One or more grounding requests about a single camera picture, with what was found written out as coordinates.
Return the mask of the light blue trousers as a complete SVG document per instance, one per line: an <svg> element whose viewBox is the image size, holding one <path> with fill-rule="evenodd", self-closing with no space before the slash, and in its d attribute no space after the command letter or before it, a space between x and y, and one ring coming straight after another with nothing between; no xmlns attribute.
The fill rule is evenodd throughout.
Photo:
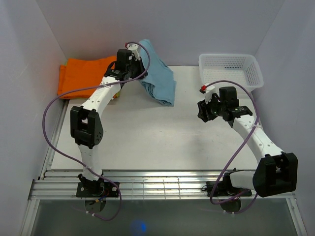
<svg viewBox="0 0 315 236"><path fill-rule="evenodd" d="M139 43L143 46L139 52L140 57L148 69L148 75L140 80L140 84L152 99L164 106L173 107L177 84L174 72L158 56L149 40L144 39Z"/></svg>

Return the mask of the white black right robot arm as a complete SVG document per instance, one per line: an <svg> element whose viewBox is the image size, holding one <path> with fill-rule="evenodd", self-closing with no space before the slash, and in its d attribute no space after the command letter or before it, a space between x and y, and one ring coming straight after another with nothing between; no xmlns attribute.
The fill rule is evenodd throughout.
<svg viewBox="0 0 315 236"><path fill-rule="evenodd" d="M221 87L216 93L209 84L201 87L205 99L198 102L198 117L204 122L221 117L242 138L241 147L248 146L258 166L255 171L224 168L223 174L212 183L210 196L238 196L238 191L254 190L260 197L293 192L297 186L298 159L286 153L266 135L257 118L247 106L240 106L235 87Z"/></svg>

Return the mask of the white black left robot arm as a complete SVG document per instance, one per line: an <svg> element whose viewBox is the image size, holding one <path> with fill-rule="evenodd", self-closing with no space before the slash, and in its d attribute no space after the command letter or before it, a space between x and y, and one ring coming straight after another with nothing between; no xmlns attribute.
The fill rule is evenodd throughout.
<svg viewBox="0 0 315 236"><path fill-rule="evenodd" d="M143 79L147 76L139 54L138 45L128 44L125 49L119 49L116 60L109 64L100 88L81 105L70 110L70 134L80 150L83 172L78 176L78 196L103 196L110 184L101 178L103 171L100 166L98 145L103 138L101 115L120 92L124 83L133 78Z"/></svg>

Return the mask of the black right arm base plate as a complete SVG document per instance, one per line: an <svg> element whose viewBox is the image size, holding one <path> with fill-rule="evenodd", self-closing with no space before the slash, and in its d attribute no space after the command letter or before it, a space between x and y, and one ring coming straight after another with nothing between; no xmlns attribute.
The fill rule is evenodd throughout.
<svg viewBox="0 0 315 236"><path fill-rule="evenodd" d="M201 191L207 192L207 196L210 197L212 189L215 185L215 181L207 181L206 184L201 188ZM218 183L216 189L214 190L214 197L232 197L239 193L243 193L242 196L249 197L252 196L251 190L246 190L243 188L235 188L232 186L226 186L221 181Z"/></svg>

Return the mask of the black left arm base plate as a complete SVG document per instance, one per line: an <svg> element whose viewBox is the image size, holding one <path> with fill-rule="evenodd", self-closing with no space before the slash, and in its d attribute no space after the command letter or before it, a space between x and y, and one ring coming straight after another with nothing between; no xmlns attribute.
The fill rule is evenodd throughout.
<svg viewBox="0 0 315 236"><path fill-rule="evenodd" d="M119 196L119 193L118 188L109 182L101 182L91 186L80 182L77 185L75 196L78 198L115 198Z"/></svg>

